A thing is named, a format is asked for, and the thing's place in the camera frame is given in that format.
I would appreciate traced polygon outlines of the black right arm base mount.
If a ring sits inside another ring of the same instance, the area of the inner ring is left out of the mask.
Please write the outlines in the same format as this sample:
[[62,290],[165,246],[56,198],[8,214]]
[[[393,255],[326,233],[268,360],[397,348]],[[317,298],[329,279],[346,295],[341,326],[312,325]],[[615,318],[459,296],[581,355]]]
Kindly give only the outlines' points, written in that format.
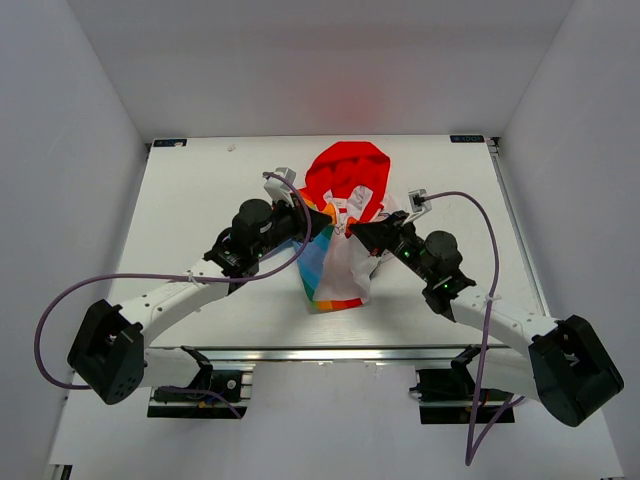
[[416,369],[416,384],[409,388],[409,395],[419,404],[422,425],[469,424],[475,375],[467,366],[479,353],[479,345],[470,345],[442,367]]

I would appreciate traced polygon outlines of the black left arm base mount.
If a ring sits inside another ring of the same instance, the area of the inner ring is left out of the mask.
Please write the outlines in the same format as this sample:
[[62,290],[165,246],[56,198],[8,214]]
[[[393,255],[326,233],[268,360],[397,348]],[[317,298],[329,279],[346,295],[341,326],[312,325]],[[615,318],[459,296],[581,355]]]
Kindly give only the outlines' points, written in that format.
[[141,385],[151,389],[147,416],[163,419],[240,420],[251,398],[253,369],[212,362],[189,346],[145,351]]

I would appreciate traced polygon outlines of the red rainbow children's jacket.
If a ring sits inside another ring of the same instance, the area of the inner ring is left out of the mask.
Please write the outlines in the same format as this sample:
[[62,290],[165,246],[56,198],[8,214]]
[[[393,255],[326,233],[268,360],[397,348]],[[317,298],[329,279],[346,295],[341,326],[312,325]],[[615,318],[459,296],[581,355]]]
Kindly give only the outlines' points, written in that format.
[[402,208],[388,193],[391,159],[366,141],[340,141],[322,152],[305,174],[300,193],[332,223],[306,246],[295,242],[305,294],[319,312],[359,307],[369,300],[372,275],[389,254],[372,256],[351,226],[378,222]]

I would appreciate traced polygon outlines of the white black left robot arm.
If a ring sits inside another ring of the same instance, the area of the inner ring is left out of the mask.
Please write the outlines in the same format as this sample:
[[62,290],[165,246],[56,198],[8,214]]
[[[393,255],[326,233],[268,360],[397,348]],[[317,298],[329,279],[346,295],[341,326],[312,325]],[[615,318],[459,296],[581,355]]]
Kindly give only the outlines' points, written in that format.
[[108,405],[140,387],[179,388],[199,399],[211,387],[212,366],[193,347],[154,348],[152,342],[180,320],[241,288],[257,275],[261,258],[284,243],[314,238],[332,219],[298,202],[251,199],[230,227],[191,267],[183,281],[170,281],[136,298],[91,305],[68,354],[70,366]]

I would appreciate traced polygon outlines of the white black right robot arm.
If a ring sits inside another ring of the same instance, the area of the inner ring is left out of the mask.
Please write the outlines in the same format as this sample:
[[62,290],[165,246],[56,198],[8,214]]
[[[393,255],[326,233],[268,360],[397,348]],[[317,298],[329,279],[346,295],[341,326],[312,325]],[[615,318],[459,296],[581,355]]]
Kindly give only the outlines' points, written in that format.
[[472,399],[485,389],[540,402],[561,423],[576,427],[624,388],[624,380],[591,324],[572,315],[559,320],[490,296],[461,269],[455,237],[434,231],[420,238],[407,213],[357,223],[350,232],[373,256],[393,254],[422,279],[427,305],[448,320],[482,330],[499,348],[466,347],[442,383],[420,382],[426,401]]

